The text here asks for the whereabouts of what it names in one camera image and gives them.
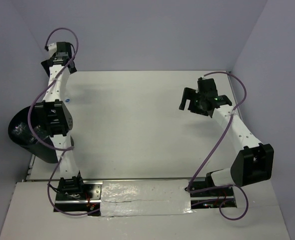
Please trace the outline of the clear bottle white cap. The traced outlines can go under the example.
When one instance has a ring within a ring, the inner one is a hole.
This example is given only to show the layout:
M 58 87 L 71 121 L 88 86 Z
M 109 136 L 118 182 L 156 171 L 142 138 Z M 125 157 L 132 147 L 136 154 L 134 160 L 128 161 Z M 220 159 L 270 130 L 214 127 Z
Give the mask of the clear bottle white cap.
M 11 131 L 11 133 L 13 134 L 13 136 L 15 136 L 16 138 L 22 140 L 22 141 L 30 141 L 34 139 L 33 134 L 31 133 L 31 130 L 28 126 L 28 124 L 26 124 L 25 122 L 20 122 L 18 124 L 16 124 L 13 128 L 13 130 Z

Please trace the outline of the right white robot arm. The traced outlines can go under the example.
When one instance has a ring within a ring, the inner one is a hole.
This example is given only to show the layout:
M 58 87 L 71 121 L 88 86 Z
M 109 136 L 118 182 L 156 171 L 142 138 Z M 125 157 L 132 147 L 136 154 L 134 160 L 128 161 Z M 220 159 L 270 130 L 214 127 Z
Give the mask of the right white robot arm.
M 253 135 L 226 95 L 218 95 L 215 89 L 197 91 L 186 87 L 183 90 L 179 109 L 188 109 L 192 113 L 208 116 L 223 129 L 221 137 L 189 181 L 185 189 L 187 192 L 193 193 L 194 179 L 225 137 L 231 140 L 236 157 L 230 167 L 206 174 L 204 188 L 209 195 L 217 195 L 223 186 L 244 187 L 271 179 L 274 161 L 272 145 L 262 143 Z

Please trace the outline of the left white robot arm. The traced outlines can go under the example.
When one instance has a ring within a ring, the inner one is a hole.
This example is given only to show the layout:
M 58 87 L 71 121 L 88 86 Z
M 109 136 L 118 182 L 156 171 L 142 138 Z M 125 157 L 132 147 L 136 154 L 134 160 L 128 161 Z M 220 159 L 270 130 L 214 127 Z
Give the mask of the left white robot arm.
M 77 200 L 85 195 L 86 187 L 74 158 L 71 137 L 73 118 L 65 104 L 67 81 L 70 73 L 76 70 L 70 57 L 58 53 L 42 64 L 48 69 L 48 87 L 43 99 L 33 104 L 33 110 L 52 142 L 45 146 L 55 150 L 58 159 L 60 179 L 54 189 Z

